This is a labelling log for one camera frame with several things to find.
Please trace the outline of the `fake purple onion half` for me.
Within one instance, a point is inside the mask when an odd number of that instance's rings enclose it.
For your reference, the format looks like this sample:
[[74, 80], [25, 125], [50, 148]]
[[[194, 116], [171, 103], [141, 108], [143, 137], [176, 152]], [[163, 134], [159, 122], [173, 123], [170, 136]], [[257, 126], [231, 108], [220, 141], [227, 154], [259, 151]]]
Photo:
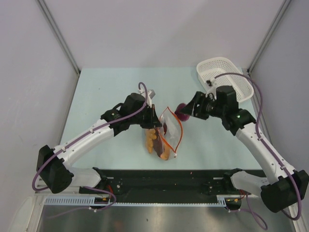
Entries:
[[177, 108], [176, 108], [176, 110], [175, 110], [175, 112], [174, 112], [174, 114], [177, 116], [177, 118], [178, 118], [181, 122], [186, 122], [186, 121], [188, 121], [189, 118], [190, 118], [189, 115], [183, 114], [183, 113], [181, 112], [181, 110], [182, 110], [185, 106], [186, 106], [185, 103], [180, 103], [180, 104], [177, 106]]

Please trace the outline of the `clear orange zip bag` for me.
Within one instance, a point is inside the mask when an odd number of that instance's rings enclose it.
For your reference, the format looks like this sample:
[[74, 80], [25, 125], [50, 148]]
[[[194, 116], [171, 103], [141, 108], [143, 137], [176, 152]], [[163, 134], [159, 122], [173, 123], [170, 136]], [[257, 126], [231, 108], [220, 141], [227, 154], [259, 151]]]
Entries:
[[[162, 141], [170, 148], [170, 157], [168, 160], [176, 158], [177, 150], [183, 138], [182, 123], [169, 107], [167, 107], [163, 111], [163, 113], [159, 117], [159, 120], [162, 123], [162, 127], [155, 128], [155, 130], [159, 132], [159, 135]], [[164, 135], [164, 130], [163, 130], [164, 123], [166, 123], [168, 127], [166, 135]]]

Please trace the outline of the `fake orange chicken nuggets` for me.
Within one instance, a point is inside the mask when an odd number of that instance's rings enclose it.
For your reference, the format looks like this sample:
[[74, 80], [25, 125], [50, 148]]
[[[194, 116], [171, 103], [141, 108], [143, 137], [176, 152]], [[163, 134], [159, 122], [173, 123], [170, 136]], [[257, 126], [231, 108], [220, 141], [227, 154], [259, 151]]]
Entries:
[[145, 130], [145, 147], [149, 154], [153, 152], [154, 140], [157, 139], [155, 129], [146, 129]]

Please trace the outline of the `fake dark red fig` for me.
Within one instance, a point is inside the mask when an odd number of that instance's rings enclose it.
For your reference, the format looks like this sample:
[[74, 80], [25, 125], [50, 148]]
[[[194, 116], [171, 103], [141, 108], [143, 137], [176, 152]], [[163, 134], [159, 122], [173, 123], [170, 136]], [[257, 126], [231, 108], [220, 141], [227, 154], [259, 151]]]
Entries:
[[164, 135], [166, 135], [167, 130], [168, 130], [166, 123], [163, 124], [163, 130], [164, 130]]

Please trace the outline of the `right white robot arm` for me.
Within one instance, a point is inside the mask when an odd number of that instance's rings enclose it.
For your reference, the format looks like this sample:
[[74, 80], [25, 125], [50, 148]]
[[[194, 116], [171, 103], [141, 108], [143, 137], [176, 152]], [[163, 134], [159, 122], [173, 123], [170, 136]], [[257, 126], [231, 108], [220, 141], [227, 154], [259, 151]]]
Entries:
[[215, 95], [198, 91], [180, 112], [203, 120], [210, 116], [221, 119], [224, 128], [248, 148], [262, 168], [264, 178], [241, 169], [232, 170], [230, 177], [223, 181], [226, 193], [234, 194], [239, 189], [252, 193], [273, 213], [301, 204], [309, 175], [304, 170], [297, 171], [263, 136], [251, 113], [239, 108], [232, 86], [218, 87]]

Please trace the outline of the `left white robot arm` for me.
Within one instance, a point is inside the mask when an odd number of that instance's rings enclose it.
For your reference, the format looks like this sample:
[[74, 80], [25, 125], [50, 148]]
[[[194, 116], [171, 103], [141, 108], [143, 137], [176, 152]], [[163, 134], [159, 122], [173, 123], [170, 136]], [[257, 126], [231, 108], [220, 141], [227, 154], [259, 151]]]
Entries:
[[42, 189], [56, 194], [68, 187], [90, 187], [94, 192], [102, 193], [107, 182], [101, 171], [98, 168], [74, 168], [73, 164], [100, 143], [128, 130], [131, 125], [139, 125], [143, 129], [160, 128], [162, 124], [152, 104], [154, 95], [152, 89], [131, 93], [124, 103], [106, 111], [82, 134], [54, 148], [48, 145], [40, 148], [35, 177], [40, 177], [45, 183]]

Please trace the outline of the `white perforated plastic basket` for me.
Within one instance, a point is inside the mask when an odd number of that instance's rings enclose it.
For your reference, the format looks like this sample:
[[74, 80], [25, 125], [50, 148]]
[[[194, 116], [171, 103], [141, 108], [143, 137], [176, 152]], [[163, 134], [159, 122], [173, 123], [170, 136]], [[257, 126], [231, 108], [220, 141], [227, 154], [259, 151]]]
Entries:
[[232, 86], [236, 92], [239, 103], [250, 99], [254, 89], [250, 82], [241, 76], [242, 72], [227, 58], [216, 57], [204, 60], [196, 67], [198, 79], [206, 93], [209, 86], [206, 81], [216, 78], [216, 86]]

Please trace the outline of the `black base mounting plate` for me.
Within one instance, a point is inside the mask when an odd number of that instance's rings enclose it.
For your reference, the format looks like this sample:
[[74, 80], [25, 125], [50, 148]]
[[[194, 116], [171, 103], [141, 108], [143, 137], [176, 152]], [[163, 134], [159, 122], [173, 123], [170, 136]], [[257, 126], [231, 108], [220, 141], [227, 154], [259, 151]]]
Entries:
[[95, 187], [80, 187], [81, 194], [109, 190], [117, 203], [190, 204], [214, 203], [219, 195], [252, 193], [234, 187], [229, 177], [237, 170], [107, 170], [99, 169], [102, 180]]

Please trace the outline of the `right aluminium frame post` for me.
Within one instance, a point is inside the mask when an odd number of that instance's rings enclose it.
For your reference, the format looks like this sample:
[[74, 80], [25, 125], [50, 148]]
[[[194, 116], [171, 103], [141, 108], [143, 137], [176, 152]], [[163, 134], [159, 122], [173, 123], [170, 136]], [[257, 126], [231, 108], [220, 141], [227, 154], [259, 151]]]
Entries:
[[289, 7], [291, 6], [293, 0], [284, 0], [276, 13], [274, 19], [272, 20], [270, 27], [268, 28], [261, 44], [259, 45], [252, 61], [250, 62], [249, 67], [247, 68], [248, 75], [251, 75], [252, 71], [254, 70], [255, 66], [257, 65], [260, 57], [262, 56], [263, 52], [267, 48], [270, 40], [272, 39], [276, 29], [279, 27], [282, 19], [284, 18], [285, 14], [287, 13]]

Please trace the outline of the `aluminium frame post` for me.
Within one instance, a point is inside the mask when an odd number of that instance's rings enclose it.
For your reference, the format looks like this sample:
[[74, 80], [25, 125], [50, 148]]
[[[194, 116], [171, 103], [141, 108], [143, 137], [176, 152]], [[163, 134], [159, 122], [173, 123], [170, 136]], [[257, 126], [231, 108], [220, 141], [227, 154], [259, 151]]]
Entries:
[[62, 34], [61, 30], [59, 29], [58, 24], [57, 24], [57, 22], [56, 22], [56, 20], [53, 16], [51, 10], [49, 9], [46, 1], [35, 0], [35, 2], [37, 3], [42, 15], [44, 16], [48, 26], [50, 27], [53, 35], [55, 36], [55, 38], [56, 38], [60, 48], [62, 49], [64, 55], [68, 59], [70, 65], [74, 69], [77, 76], [79, 77], [80, 74], [81, 74], [81, 70], [78, 67], [78, 64], [77, 64], [75, 58], [73, 57], [73, 54], [72, 54], [67, 42], [65, 41], [65, 38], [63, 37], [63, 34]]
[[285, 14], [287, 13], [289, 7], [291, 6], [293, 0], [284, 0], [276, 13], [274, 19], [272, 20], [270, 27], [268, 28], [261, 44], [259, 45], [252, 61], [250, 62], [249, 67], [247, 68], [248, 75], [251, 75], [252, 71], [254, 70], [255, 66], [257, 65], [260, 57], [262, 56], [263, 52], [267, 48], [270, 40], [272, 39], [276, 29], [279, 27], [282, 19], [284, 18]]

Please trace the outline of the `left aluminium frame post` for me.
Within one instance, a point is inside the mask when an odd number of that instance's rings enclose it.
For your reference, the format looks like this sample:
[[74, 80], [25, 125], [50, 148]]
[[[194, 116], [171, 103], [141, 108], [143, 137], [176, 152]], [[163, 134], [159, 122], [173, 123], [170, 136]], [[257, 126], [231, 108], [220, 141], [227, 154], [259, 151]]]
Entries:
[[78, 64], [77, 64], [75, 58], [73, 57], [73, 54], [72, 54], [67, 42], [65, 41], [65, 38], [63, 37], [63, 34], [62, 34], [61, 30], [59, 29], [58, 24], [57, 24], [57, 22], [56, 22], [56, 20], [53, 16], [51, 10], [49, 9], [46, 1], [35, 0], [35, 2], [37, 3], [42, 15], [44, 16], [48, 26], [50, 27], [53, 35], [55, 36], [55, 38], [56, 38], [60, 48], [62, 49], [64, 55], [68, 59], [70, 65], [74, 69], [77, 76], [79, 77], [80, 74], [81, 74], [81, 70], [78, 67]]

